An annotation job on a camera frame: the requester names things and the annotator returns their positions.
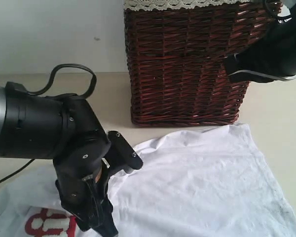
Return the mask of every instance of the red print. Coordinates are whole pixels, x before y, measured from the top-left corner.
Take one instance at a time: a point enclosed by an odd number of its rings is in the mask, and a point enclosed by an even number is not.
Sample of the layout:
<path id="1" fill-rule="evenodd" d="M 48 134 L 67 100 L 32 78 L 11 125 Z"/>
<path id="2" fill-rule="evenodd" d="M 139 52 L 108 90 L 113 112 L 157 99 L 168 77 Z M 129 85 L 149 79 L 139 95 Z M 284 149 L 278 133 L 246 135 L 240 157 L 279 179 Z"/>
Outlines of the red print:
<path id="1" fill-rule="evenodd" d="M 57 213 L 43 208 L 40 213 L 31 216 L 25 224 L 25 232 L 35 237 L 74 237 L 75 220 L 73 216 Z"/>

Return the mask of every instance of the wicker basket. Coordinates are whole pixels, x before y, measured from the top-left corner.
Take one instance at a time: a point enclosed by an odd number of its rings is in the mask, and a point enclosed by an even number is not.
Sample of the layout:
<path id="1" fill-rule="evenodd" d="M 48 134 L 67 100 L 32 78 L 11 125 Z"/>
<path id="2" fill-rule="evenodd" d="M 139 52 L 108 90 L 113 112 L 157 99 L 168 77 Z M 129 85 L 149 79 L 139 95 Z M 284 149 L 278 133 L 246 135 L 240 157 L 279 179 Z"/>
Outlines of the wicker basket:
<path id="1" fill-rule="evenodd" d="M 271 3 L 279 11 L 279 3 Z M 230 124 L 248 82 L 230 83 L 222 59 L 263 36 L 260 3 L 125 10 L 132 122 L 140 126 Z"/>

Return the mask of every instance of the white cloth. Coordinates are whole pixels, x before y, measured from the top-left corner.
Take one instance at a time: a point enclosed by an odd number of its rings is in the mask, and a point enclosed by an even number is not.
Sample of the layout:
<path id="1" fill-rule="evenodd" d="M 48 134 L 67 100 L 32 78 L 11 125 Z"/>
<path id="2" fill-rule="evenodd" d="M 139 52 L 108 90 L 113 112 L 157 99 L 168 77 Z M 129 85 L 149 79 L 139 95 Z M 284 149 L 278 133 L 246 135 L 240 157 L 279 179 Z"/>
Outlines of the white cloth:
<path id="1" fill-rule="evenodd" d="M 296 218 L 245 124 L 135 147 L 141 170 L 109 183 L 120 237 L 296 237 Z M 62 210 L 52 166 L 0 189 L 0 237 L 95 237 Z"/>
<path id="2" fill-rule="evenodd" d="M 223 3 L 234 4 L 236 2 L 250 2 L 250 0 L 124 0 L 124 9 L 133 11 L 152 11 L 167 9 L 194 9 L 209 5 L 222 5 Z"/>

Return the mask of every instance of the cable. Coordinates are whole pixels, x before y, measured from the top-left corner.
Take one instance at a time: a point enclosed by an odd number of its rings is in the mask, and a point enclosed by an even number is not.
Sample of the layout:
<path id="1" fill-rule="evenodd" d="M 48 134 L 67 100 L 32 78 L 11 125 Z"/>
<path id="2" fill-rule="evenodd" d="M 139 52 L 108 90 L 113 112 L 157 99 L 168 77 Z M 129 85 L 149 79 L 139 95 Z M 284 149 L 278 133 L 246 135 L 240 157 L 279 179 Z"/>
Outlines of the cable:
<path id="1" fill-rule="evenodd" d="M 265 11 L 267 12 L 267 14 L 276 19 L 276 20 L 279 20 L 279 21 L 284 21 L 284 20 L 287 20 L 287 19 L 290 19 L 292 17 L 292 15 L 287 15 L 287 16 L 278 16 L 274 11 L 272 11 L 269 7 L 269 4 L 267 4 L 266 2 L 267 0 L 262 0 L 262 4 L 263 4 L 263 7 L 265 9 Z"/>
<path id="2" fill-rule="evenodd" d="M 92 95 L 92 93 L 93 93 L 93 91 L 94 91 L 94 89 L 95 89 L 95 85 L 96 85 L 96 83 L 97 83 L 97 77 L 96 77 L 96 75 L 94 74 L 94 72 L 93 72 L 90 68 L 88 68 L 88 67 L 86 67 L 86 66 L 84 66 L 84 65 L 74 64 L 74 63 L 60 64 L 60 65 L 56 66 L 56 67 L 51 71 L 51 73 L 50 73 L 50 77 L 49 77 L 49 80 L 48 80 L 47 85 L 46 85 L 43 89 L 41 89 L 41 90 L 33 91 L 33 92 L 30 92 L 30 91 L 29 91 L 28 94 L 29 94 L 29 95 L 37 96 L 37 95 L 42 95 L 42 94 L 44 94 L 46 91 L 48 91 L 48 90 L 51 88 L 51 86 L 53 85 L 53 83 L 54 83 L 56 73 L 57 73 L 60 69 L 62 69 L 62 68 L 79 68 L 79 69 L 82 69 L 82 70 L 84 70 L 84 71 L 89 72 L 89 73 L 92 75 L 92 78 L 91 78 L 91 82 L 90 82 L 89 88 L 87 89 L 87 91 L 86 91 L 84 94 L 82 94 L 82 95 L 80 95 L 80 96 L 81 96 L 82 98 L 86 99 L 86 98 L 88 98 L 90 95 Z"/>
<path id="3" fill-rule="evenodd" d="M 25 169 L 26 167 L 28 167 L 34 160 L 35 159 L 30 160 L 29 162 L 27 162 L 25 165 L 23 165 L 21 168 L 19 168 L 18 170 L 16 170 L 12 174 L 9 174 L 8 176 L 4 177 L 3 179 L 0 179 L 0 183 L 6 181 L 7 179 L 9 179 L 12 176 L 16 175 L 17 173 L 21 172 L 23 169 Z"/>

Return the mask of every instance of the beige table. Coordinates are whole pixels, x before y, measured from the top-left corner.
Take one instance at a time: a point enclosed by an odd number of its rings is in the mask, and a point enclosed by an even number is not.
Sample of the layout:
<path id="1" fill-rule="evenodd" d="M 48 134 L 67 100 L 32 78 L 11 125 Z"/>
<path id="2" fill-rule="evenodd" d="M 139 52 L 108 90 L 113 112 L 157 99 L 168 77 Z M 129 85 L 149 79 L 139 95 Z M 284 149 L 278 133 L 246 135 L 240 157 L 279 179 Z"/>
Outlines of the beige table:
<path id="1" fill-rule="evenodd" d="M 59 75 L 48 94 L 83 92 L 89 83 L 88 78 L 86 74 Z M 0 85 L 4 85 L 7 80 L 23 83 L 29 90 L 36 90 L 46 84 L 47 76 L 0 77 Z M 98 74 L 98 85 L 89 102 L 104 128 L 120 131 L 131 145 L 182 129 L 137 128 L 132 125 L 128 74 Z M 265 154 L 267 163 L 296 214 L 296 80 L 252 83 L 240 109 L 239 121 L 250 125 L 257 146 Z M 24 159 L 0 158 L 0 179 L 25 162 Z M 47 162 L 50 161 L 36 160 L 28 169 Z"/>

